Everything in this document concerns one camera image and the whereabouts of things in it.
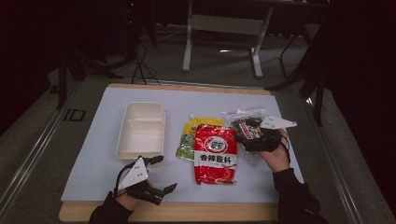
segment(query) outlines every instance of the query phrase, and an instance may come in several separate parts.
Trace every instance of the gray carpet floor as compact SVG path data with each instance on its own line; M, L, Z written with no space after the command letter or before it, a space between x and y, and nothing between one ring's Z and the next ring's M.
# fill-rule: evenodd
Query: gray carpet floor
M263 88L285 80L277 57L288 40L281 36L270 35L264 40L260 52L263 78L260 79L254 77L249 59L249 48L254 46L255 37L194 33L191 70L188 73L181 71L185 28L158 27L158 37L158 48L154 48L145 37L142 37L144 47L139 48L139 57L144 58L145 63L143 76L153 85L177 82L187 85ZM291 72L301 60L306 47L305 42L297 38L288 49L285 54L288 72ZM25 158L37 148L37 142L43 142L39 160L32 164L23 188L16 192L18 197L11 202L12 206L7 210L4 219L0 220L2 223L61 223L58 214L62 205L60 198L63 188L90 128L103 90L112 82L132 82L135 69L136 64L116 69L114 72L124 76L124 79L110 79L87 68L89 74L84 82L73 84L69 81L69 90L75 88L76 93L70 95L71 100L66 108L57 110L57 95L46 93L1 136L0 192L7 190ZM57 84L57 74L57 70L49 74L53 84ZM142 81L141 74L137 73L134 82ZM301 84L296 83L282 91L295 94ZM49 123L54 118L63 119L69 109L86 111L84 120L60 121L48 141L40 139ZM324 94L322 123L319 131L324 135L325 143L338 164L337 169L343 175L347 190L353 197L354 204L350 206L356 207L360 218L349 222L345 214L340 214L343 205L339 198L333 197L333 190L329 190L326 195L326 186L315 183L315 179L312 178L313 191L320 193L318 197L323 202L323 216L332 223L396 223L329 91L325 91ZM298 133L294 133L294 136L300 137ZM314 155L301 158L299 163L309 164L312 160L327 162L321 156L315 158ZM315 186L322 186L323 189L316 189Z

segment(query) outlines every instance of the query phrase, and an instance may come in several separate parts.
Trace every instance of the red food packet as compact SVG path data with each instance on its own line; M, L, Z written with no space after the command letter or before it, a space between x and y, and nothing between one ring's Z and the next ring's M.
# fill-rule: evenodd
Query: red food packet
M233 185L237 143L233 128L199 125L195 135L194 172L198 184Z

